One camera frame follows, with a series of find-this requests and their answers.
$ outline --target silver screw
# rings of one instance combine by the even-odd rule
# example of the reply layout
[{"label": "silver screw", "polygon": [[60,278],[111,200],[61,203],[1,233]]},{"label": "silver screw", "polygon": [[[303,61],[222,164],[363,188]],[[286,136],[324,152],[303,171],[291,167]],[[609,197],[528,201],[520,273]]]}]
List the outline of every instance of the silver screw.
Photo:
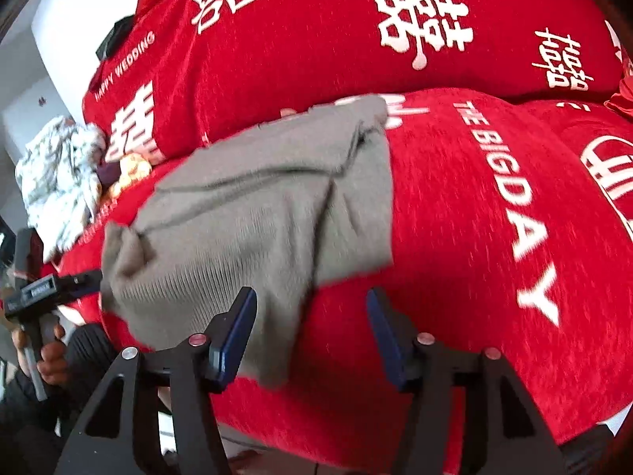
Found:
[{"label": "silver screw", "polygon": [[484,355],[491,361],[498,361],[501,358],[501,352],[498,348],[491,346],[483,351]]},{"label": "silver screw", "polygon": [[191,346],[202,346],[207,342],[207,337],[204,334],[194,334],[189,338],[189,344]]},{"label": "silver screw", "polygon": [[121,354],[121,356],[126,361],[129,361],[130,359],[134,359],[137,355],[138,355],[138,348],[135,348],[133,346],[129,346],[128,348],[123,350],[123,353]]},{"label": "silver screw", "polygon": [[428,332],[421,332],[418,334],[418,342],[420,344],[424,344],[425,346],[431,346],[435,343],[435,336],[433,334],[429,334]]}]

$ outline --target ribbed knit fabric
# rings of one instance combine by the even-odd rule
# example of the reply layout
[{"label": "ribbed knit fabric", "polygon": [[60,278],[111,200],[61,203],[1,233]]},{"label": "ribbed knit fabric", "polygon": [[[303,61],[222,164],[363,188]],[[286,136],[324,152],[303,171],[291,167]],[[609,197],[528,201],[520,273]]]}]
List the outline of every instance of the ribbed knit fabric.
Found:
[{"label": "ribbed knit fabric", "polygon": [[281,385],[314,285],[392,261],[386,118],[381,98],[363,97],[198,150],[131,228],[108,224],[103,308],[170,348],[249,285],[258,316],[241,374]]}]

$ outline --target person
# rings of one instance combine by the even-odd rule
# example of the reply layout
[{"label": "person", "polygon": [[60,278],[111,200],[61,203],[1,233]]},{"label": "person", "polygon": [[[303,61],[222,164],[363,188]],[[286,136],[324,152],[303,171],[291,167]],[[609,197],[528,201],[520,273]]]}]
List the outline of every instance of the person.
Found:
[{"label": "person", "polygon": [[[51,390],[40,402],[22,353],[26,336],[21,330],[13,332],[20,368],[0,401],[0,474],[52,475],[81,409],[116,358],[98,324],[79,327],[68,347],[61,341],[65,334],[57,325],[57,341],[42,348],[37,370]],[[55,433],[58,421],[61,437]]]}]

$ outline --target white floral cloth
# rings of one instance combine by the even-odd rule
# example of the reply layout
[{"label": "white floral cloth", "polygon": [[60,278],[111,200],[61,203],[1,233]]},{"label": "white floral cloth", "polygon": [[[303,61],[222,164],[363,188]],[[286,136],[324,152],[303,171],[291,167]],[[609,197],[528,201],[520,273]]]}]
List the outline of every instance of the white floral cloth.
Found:
[{"label": "white floral cloth", "polygon": [[77,125],[64,116],[50,120],[27,144],[15,168],[28,213],[28,226],[44,243],[44,262],[72,248],[94,222],[101,184],[97,166],[106,139],[96,125]]}]

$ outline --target human hand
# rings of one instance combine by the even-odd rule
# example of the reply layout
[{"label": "human hand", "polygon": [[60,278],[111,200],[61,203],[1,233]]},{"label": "human hand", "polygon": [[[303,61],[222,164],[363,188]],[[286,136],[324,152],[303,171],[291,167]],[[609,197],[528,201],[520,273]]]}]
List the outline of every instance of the human hand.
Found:
[{"label": "human hand", "polygon": [[[68,363],[66,355],[66,345],[61,339],[66,335],[64,327],[55,326],[55,337],[58,341],[53,341],[42,348],[42,360],[37,363],[37,371],[40,372],[42,380],[51,386],[63,386],[68,382]],[[27,345],[27,335],[24,331],[17,329],[13,331],[13,345],[18,350],[18,361],[20,368],[27,377],[30,377],[28,363],[24,357],[23,349]]]}]

